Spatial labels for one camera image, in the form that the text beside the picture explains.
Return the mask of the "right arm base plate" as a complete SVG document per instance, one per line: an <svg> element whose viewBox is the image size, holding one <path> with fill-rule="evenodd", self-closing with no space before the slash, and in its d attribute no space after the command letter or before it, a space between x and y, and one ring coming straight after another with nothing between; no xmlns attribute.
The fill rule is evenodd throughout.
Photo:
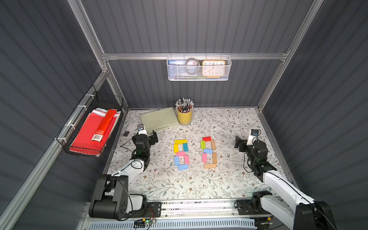
<svg viewBox="0 0 368 230"><path fill-rule="evenodd" d="M245 215L270 215L269 212L263 210L260 206L253 204L251 199L239 199L234 202L234 207L237 209L240 216Z"/></svg>

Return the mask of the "light blue block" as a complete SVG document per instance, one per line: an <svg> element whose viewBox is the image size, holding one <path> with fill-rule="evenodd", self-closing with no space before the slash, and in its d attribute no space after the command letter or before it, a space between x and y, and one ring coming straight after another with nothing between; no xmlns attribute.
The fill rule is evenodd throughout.
<svg viewBox="0 0 368 230"><path fill-rule="evenodd" d="M188 169L188 165L187 164L182 164L178 166L178 170L187 170Z"/></svg>
<svg viewBox="0 0 368 230"><path fill-rule="evenodd" d="M175 166L178 166L180 163L179 163L179 157L178 156L175 156L174 157L174 164Z"/></svg>
<svg viewBox="0 0 368 230"><path fill-rule="evenodd" d="M212 149L203 149L203 153L205 154L212 154L213 150Z"/></svg>

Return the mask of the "long pink block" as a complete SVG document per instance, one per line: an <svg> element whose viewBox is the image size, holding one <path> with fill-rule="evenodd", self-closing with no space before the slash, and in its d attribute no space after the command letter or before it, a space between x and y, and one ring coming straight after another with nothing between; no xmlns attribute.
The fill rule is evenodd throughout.
<svg viewBox="0 0 368 230"><path fill-rule="evenodd" d="M207 154L206 154L206 153L203 153L203 154L202 154L202 162L203 162L203 163L207 163L207 162L208 162L208 156L207 156Z"/></svg>

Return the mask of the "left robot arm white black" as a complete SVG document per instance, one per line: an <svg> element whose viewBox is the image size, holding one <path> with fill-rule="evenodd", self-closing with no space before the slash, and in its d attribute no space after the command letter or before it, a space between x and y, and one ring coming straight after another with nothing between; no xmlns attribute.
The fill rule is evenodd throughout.
<svg viewBox="0 0 368 230"><path fill-rule="evenodd" d="M129 184L144 172L150 162L150 148L158 142L157 133L148 136L141 130L132 138L136 148L132 151L129 163L112 174L102 174L97 179L89 207L89 217L125 221L138 211L146 212L147 197L130 194Z"/></svg>

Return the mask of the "natural wood block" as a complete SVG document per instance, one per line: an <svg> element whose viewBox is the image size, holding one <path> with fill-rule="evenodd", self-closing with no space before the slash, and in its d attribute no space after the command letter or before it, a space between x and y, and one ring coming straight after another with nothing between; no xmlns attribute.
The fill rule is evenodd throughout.
<svg viewBox="0 0 368 230"><path fill-rule="evenodd" d="M217 167L217 164L216 163L207 163L207 164L204 164L204 168L205 169L214 169Z"/></svg>
<svg viewBox="0 0 368 230"><path fill-rule="evenodd" d="M213 150L217 149L215 140L211 140L211 147L212 147Z"/></svg>
<svg viewBox="0 0 368 230"><path fill-rule="evenodd" d="M212 153L212 159L213 159L213 163L214 164L217 164L218 163L218 161L217 161L217 154L215 152Z"/></svg>

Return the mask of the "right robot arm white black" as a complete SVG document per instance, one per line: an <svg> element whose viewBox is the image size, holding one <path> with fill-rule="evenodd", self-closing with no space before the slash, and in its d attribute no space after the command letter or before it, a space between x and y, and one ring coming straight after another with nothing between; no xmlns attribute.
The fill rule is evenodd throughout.
<svg viewBox="0 0 368 230"><path fill-rule="evenodd" d="M236 201L239 214L269 213L290 230L335 230L337 228L332 209L324 201L317 201L306 195L285 179L267 160L266 143L258 136L243 140L235 138L234 147L244 154L244 162L250 172L271 191L254 192L251 200Z"/></svg>

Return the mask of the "lime green block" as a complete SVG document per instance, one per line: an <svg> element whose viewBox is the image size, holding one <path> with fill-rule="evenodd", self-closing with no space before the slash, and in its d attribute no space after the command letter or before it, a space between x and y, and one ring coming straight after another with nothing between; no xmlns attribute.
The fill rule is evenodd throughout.
<svg viewBox="0 0 368 230"><path fill-rule="evenodd" d="M201 146L201 149L205 149L206 148L205 141L201 141L200 146Z"/></svg>

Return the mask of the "yellow block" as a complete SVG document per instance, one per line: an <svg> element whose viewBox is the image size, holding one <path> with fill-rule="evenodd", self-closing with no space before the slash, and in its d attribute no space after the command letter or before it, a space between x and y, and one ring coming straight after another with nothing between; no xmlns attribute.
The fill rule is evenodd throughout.
<svg viewBox="0 0 368 230"><path fill-rule="evenodd" d="M174 143L175 144L185 144L187 143L187 140L175 140Z"/></svg>
<svg viewBox="0 0 368 230"><path fill-rule="evenodd" d="M173 145L173 151L174 151L174 153L179 152L179 145L178 144Z"/></svg>

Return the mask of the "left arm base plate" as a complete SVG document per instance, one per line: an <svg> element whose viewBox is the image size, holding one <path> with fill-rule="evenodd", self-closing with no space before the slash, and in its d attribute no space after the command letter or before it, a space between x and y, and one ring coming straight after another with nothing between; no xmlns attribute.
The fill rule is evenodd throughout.
<svg viewBox="0 0 368 230"><path fill-rule="evenodd" d="M162 203L161 202L148 202L140 210L126 213L124 218L159 218L161 216Z"/></svg>

